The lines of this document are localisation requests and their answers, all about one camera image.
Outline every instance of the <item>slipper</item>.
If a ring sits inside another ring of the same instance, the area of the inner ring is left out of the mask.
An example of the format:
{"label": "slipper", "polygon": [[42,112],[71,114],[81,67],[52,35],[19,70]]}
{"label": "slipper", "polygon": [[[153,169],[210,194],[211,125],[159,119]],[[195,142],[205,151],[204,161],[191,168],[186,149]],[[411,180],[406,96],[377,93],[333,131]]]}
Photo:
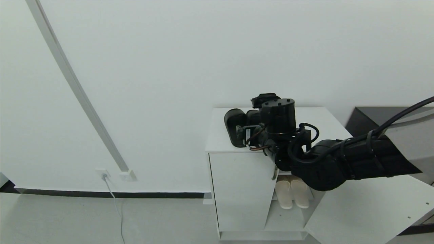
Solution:
{"label": "slipper", "polygon": [[303,180],[297,179],[291,181],[291,190],[294,195],[294,202],[299,208],[308,208],[309,199],[307,196],[308,186]]}
{"label": "slipper", "polygon": [[276,183],[274,190],[276,191],[277,201],[283,209],[291,209],[293,207],[293,195],[291,193],[291,183],[286,178],[282,178]]}

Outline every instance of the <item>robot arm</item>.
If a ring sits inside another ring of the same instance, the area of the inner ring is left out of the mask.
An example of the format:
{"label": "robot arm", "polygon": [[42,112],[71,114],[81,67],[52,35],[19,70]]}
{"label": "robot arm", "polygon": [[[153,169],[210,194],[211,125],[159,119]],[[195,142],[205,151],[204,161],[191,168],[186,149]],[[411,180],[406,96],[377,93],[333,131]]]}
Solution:
{"label": "robot arm", "polygon": [[[252,129],[252,123],[237,126],[237,135],[242,145],[263,150],[280,170],[292,171],[318,191],[335,189],[346,180],[421,172],[434,178],[434,109],[397,121],[433,101],[431,97],[406,109],[364,136],[322,140],[312,146],[319,130],[306,123],[296,128],[294,100],[260,94],[252,99],[253,108],[259,110],[248,112],[252,118],[257,113],[259,125],[252,136],[244,131]],[[314,139],[306,127],[316,130]]]}

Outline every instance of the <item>power cord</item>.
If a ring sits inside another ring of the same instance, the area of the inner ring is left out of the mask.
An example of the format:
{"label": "power cord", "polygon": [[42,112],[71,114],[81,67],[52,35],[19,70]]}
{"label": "power cord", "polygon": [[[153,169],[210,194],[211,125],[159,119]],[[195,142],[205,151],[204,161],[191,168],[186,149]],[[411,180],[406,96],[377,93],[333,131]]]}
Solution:
{"label": "power cord", "polygon": [[121,218],[121,237],[122,237],[122,242],[123,242],[123,244],[125,244],[125,239],[124,239],[124,235],[123,235],[123,233],[122,233],[122,225],[123,225],[123,222],[124,222],[124,218],[122,218],[122,214],[119,212],[119,210],[118,210],[118,206],[117,206],[117,204],[116,204],[116,198],[115,198],[115,195],[113,195],[113,192],[112,192],[112,190],[110,189],[110,187],[109,187],[109,184],[107,183],[107,178],[108,176],[107,176],[107,174],[102,174],[102,180],[105,182],[105,184],[107,185],[107,188],[108,188],[108,191],[110,192],[110,194],[112,195],[112,197],[113,197],[113,200],[115,201],[115,207],[116,207],[116,212],[118,213],[118,215],[119,215],[119,217]]}

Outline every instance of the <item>white floor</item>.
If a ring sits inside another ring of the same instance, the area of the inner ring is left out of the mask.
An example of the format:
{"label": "white floor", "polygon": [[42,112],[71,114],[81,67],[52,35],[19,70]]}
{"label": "white floor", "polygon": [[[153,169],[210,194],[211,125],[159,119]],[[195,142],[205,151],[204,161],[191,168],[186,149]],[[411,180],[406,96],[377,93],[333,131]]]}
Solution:
{"label": "white floor", "polygon": [[[125,243],[219,243],[213,206],[202,203],[201,199],[119,199]],[[1,244],[122,243],[120,219],[110,198],[0,193],[0,211]],[[311,236],[305,242],[273,243],[318,244]],[[434,233],[396,237],[389,242],[407,243],[432,244]]]}

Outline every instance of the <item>power plug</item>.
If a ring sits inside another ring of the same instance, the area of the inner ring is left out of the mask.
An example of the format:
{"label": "power plug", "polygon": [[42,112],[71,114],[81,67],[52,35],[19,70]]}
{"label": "power plug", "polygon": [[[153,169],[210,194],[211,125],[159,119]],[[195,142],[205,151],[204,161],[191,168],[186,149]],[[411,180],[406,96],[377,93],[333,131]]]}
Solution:
{"label": "power plug", "polygon": [[96,168],[95,171],[98,174],[98,176],[103,180],[104,178],[110,178],[110,174],[105,168]]}

